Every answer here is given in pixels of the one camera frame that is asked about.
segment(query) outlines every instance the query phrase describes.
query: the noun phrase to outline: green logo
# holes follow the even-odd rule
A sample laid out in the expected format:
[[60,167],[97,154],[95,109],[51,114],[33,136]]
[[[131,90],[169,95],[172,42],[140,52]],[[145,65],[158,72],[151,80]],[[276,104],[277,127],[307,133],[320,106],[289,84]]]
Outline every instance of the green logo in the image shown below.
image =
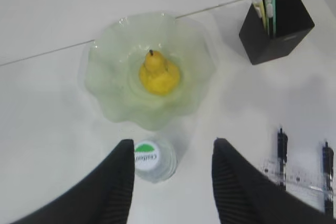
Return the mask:
[[142,144],[135,149],[135,152],[152,152],[154,148],[149,144]]

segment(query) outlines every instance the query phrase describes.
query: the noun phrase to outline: black pen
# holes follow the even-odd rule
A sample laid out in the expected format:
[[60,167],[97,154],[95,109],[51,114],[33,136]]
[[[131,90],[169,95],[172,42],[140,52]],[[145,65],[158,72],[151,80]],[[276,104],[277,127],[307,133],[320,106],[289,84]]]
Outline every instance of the black pen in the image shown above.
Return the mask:
[[333,203],[333,189],[332,189],[332,179],[334,177],[333,169],[333,159],[334,151],[328,146],[326,142],[325,147],[322,149],[323,156],[323,175],[325,182],[325,190],[327,193],[324,194],[324,212],[326,215],[334,217],[334,203]]
[[278,161],[279,161],[279,186],[286,190],[286,163],[287,163],[287,143],[288,137],[282,132],[282,128],[278,132]]

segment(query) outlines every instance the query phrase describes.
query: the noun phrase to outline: yellow pear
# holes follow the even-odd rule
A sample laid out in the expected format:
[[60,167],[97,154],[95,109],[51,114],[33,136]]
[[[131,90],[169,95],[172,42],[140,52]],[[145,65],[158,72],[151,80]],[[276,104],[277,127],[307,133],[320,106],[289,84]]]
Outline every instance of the yellow pear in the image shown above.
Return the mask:
[[140,67],[139,78],[148,92],[165,95],[172,92],[180,82],[180,70],[159,51],[149,50]]

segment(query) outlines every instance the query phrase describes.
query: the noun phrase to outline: bottle cap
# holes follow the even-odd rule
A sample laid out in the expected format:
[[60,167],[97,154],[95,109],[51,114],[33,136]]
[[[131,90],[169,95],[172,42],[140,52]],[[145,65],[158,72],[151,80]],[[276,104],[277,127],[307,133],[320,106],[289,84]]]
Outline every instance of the bottle cap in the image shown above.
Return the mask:
[[135,169],[144,172],[155,169],[160,162],[161,153],[157,144],[142,141],[134,147]]

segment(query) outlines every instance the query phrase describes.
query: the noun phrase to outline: water bottle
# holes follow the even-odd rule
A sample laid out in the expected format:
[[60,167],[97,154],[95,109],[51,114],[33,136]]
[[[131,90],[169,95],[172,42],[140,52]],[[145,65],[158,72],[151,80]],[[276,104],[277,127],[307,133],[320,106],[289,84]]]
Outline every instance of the water bottle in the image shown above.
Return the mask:
[[161,182],[174,175],[177,158],[168,140],[149,138],[134,147],[135,174],[152,183]]

